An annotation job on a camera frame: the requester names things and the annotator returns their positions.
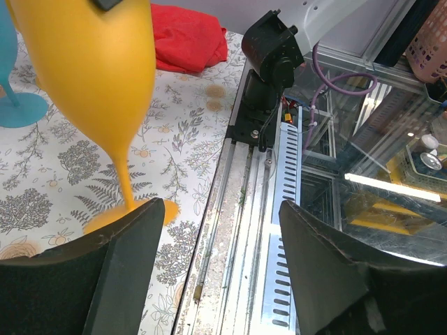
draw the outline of led light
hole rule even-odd
[[[437,193],[427,192],[423,190],[418,190],[416,188],[397,185],[392,183],[387,183],[386,181],[381,181],[373,178],[368,178],[364,176],[359,176],[357,174],[346,173],[344,178],[354,183],[359,183],[363,185],[368,185],[376,188],[381,188],[382,190],[392,191],[400,194],[409,195],[411,197],[431,200],[435,202],[441,202],[441,197]]]
[[[369,106],[374,106],[374,105],[378,106],[381,104],[381,102],[382,102],[382,100],[380,100],[380,99],[376,100],[373,98],[366,98],[364,104],[369,105]]]

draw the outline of black clip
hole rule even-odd
[[[123,0],[92,0],[96,7],[108,12]]]

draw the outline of wire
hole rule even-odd
[[[267,118],[267,121],[263,124],[261,130],[259,131],[259,141],[258,141],[258,148],[260,152],[265,152],[267,150],[267,140],[265,139],[264,133],[265,129],[267,129],[267,126],[269,123],[273,120],[273,118],[278,113],[279,105],[281,104],[281,97],[282,95],[280,93],[277,94],[277,104],[275,105],[274,109],[272,110],[272,113],[270,113],[270,116]]]
[[[326,93],[329,92],[329,90],[330,90],[330,88],[328,87],[328,88],[325,89],[324,91],[320,92],[320,93],[318,94],[318,97],[317,97],[317,98],[319,98],[319,97],[321,97],[321,96],[324,96]]]
[[[292,101],[295,101],[296,103],[301,104],[303,107],[310,109],[310,106],[307,103],[301,101],[299,98],[295,98],[295,97],[291,97],[291,96],[285,96],[285,97],[289,100],[292,100]]]
[[[316,104],[316,99],[318,98],[318,95],[320,94],[320,92],[327,86],[329,89],[333,89],[336,92],[342,93],[342,94],[346,94],[348,96],[365,96],[368,93],[371,93],[377,86],[377,77],[375,75],[372,75],[370,73],[345,73],[343,75],[338,75],[337,77],[332,78],[331,80],[328,80],[325,75],[323,74],[323,72],[321,72],[320,66],[318,65],[318,43],[315,44],[314,49],[312,50],[312,63],[313,63],[313,70],[315,71],[315,73],[320,77],[321,81],[323,82],[323,84],[316,90],[314,97],[312,98],[311,101],[311,109],[310,109],[310,124],[312,124],[314,122],[314,113],[315,113],[315,104]],[[370,88],[364,90],[364,91],[347,91],[345,89],[340,89],[339,87],[335,86],[333,83],[340,80],[340,79],[345,79],[345,78],[350,78],[350,77],[366,77],[369,78],[370,80],[372,80],[372,85]],[[304,152],[306,151],[306,149],[309,147],[310,144],[310,139],[312,138],[312,131],[313,131],[314,127],[309,129],[309,132],[307,133],[307,137],[306,137],[306,142],[304,147],[302,148],[302,153],[304,154]]]
[[[288,97],[288,96],[285,96],[287,99],[289,99],[289,100],[292,100],[292,101],[296,101],[296,102],[298,102],[298,103],[302,103],[301,101],[299,101],[298,99],[295,99],[295,98],[290,98],[290,97]],[[318,111],[318,119],[316,120],[316,123],[320,123],[320,117],[321,117],[321,113],[320,113],[320,110],[318,109],[318,108],[316,108],[316,110]]]

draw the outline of yellow wine glass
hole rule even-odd
[[[115,164],[124,198],[85,233],[134,210],[127,154],[152,97],[155,49],[148,0],[102,11],[90,0],[9,0],[31,62],[48,96]],[[178,208],[165,200],[165,223]]]

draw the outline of floral tablecloth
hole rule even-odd
[[[18,37],[11,86],[41,95],[50,108],[31,126],[0,128],[0,259],[33,256],[76,239],[92,216],[122,201],[109,157],[35,85]],[[242,75],[241,38],[229,32],[227,62],[197,76],[156,72],[129,170],[137,198],[171,199],[180,214],[163,229],[139,335],[169,334],[173,326]]]

